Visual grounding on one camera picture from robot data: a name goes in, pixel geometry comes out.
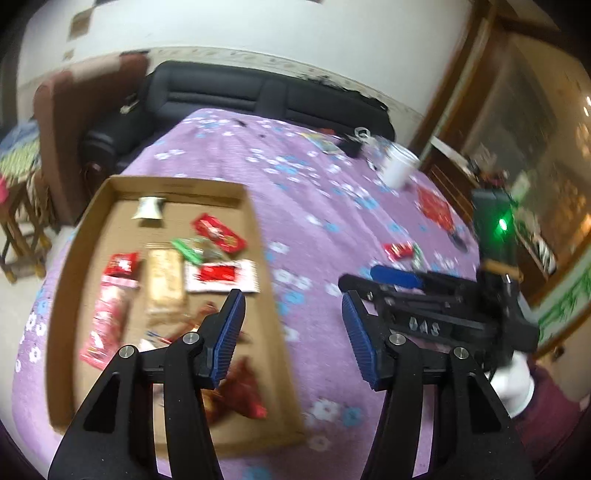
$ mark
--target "black leather couch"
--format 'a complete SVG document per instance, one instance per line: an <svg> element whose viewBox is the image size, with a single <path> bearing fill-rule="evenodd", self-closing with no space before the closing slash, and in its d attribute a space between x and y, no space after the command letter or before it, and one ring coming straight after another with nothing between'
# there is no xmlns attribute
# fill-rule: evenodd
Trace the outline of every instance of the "black leather couch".
<svg viewBox="0 0 591 480"><path fill-rule="evenodd" d="M165 61L149 74L127 114L113 112L81 143L83 170L120 173L141 151L199 108L215 107L352 134L366 127L390 140L388 108L359 92L262 70Z"/></svg>

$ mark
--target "white cup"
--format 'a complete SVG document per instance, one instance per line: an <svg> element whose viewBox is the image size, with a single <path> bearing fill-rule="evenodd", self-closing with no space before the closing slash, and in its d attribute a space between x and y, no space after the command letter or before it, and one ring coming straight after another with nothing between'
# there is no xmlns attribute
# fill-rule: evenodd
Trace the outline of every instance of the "white cup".
<svg viewBox="0 0 591 480"><path fill-rule="evenodd" d="M388 155L382 164L378 177L387 187L398 190L404 186L420 162L419 158L408 148L392 144L388 148Z"/></svg>

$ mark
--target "red candy package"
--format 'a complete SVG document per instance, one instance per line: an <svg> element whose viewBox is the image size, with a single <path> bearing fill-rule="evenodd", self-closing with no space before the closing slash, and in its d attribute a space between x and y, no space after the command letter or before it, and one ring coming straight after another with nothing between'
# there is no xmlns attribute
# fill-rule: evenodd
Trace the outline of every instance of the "red candy package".
<svg viewBox="0 0 591 480"><path fill-rule="evenodd" d="M130 277L138 264L138 253L115 254L109 260L104 275L112 277Z"/></svg>
<svg viewBox="0 0 591 480"><path fill-rule="evenodd" d="M105 369L120 347L121 332L127 316L131 289L121 286L127 279L103 275L99 298L95 303L92 330L80 358L93 367Z"/></svg>
<svg viewBox="0 0 591 480"><path fill-rule="evenodd" d="M403 258L410 258L414 255L413 244L404 242L402 244L384 244L384 250L391 262L396 262Z"/></svg>
<svg viewBox="0 0 591 480"><path fill-rule="evenodd" d="M246 242L214 216L204 213L193 221L199 235L206 236L223 252L235 254L246 248Z"/></svg>
<svg viewBox="0 0 591 480"><path fill-rule="evenodd" d="M419 186L417 188L418 202L423 215L433 220L446 232L453 232L454 226L449 204L444 199L435 195L431 190Z"/></svg>
<svg viewBox="0 0 591 480"><path fill-rule="evenodd" d="M230 366L226 379L217 390L231 410L249 419L267 418L267 409L262 404L256 376L247 356Z"/></svg>
<svg viewBox="0 0 591 480"><path fill-rule="evenodd" d="M235 281L236 267L234 265L204 265L199 270L201 281Z"/></svg>

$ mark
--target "floral tablecloth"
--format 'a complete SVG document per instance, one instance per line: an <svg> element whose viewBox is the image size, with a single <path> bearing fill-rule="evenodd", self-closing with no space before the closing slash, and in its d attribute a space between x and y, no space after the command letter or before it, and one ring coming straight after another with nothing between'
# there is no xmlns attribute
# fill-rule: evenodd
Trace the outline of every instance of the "floral tablecloth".
<svg viewBox="0 0 591 480"><path fill-rule="evenodd" d="M478 263L478 247L455 213L466 253L418 208L416 184L436 192L427 177L416 173L396 192L363 159L323 154L302 132L308 129L202 109L146 148L125 171L243 183L255 205L308 437L301 446L221 461L227 480L358 479L384 394L361 379L340 314L339 276L368 277L372 265L388 263L382 244L405 239L419 244L431 270L474 278ZM33 305L12 393L17 428L47 464L60 436L48 423L44 351L65 250ZM424 396L416 474L428 467L432 435L433 395L426 390ZM170 474L163 462L159 468Z"/></svg>

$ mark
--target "cardboard box lid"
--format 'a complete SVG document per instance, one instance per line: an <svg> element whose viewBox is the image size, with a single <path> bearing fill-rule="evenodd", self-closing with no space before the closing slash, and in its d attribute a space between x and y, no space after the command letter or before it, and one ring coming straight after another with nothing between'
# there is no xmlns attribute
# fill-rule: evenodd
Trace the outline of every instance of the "cardboard box lid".
<svg viewBox="0 0 591 480"><path fill-rule="evenodd" d="M164 219L161 225L131 220L138 198L162 196ZM253 339L238 345L236 356L249 355L268 409L266 420L250 420L231 414L212 427L212 438L220 456L257 453L304 440L300 408L291 379L291 368L275 309L271 276L264 257L264 244L256 216L243 185L213 180L165 177L109 178L91 202L70 248L54 297L47 345L47 405L50 423L65 432L100 371L84 363L78 354L91 330L100 275L109 257L118 252L139 251L151 242L194 236L190 222L202 213L218 217L248 247L238 258L256 263L261 292L247 294L243 326ZM145 284L141 271L140 284ZM189 312L205 300L221 307L224 294L189 294ZM145 289L136 293L128 315L122 345L138 344L147 327L144 314ZM155 406L155 442L165 454L163 409Z"/></svg>

